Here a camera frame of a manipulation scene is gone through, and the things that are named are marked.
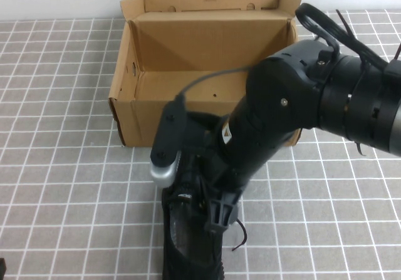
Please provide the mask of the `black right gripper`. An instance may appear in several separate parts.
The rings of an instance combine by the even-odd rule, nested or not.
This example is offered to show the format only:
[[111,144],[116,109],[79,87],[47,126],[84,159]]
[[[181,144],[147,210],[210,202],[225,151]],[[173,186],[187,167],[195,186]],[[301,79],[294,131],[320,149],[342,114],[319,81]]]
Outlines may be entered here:
[[[233,192],[244,189],[251,177],[290,138],[290,129],[267,119],[260,120],[248,107],[237,107],[225,125],[231,138],[217,131],[216,154],[205,161],[205,178],[215,188]],[[225,232],[238,218],[238,198],[217,195],[206,199],[205,230]]]

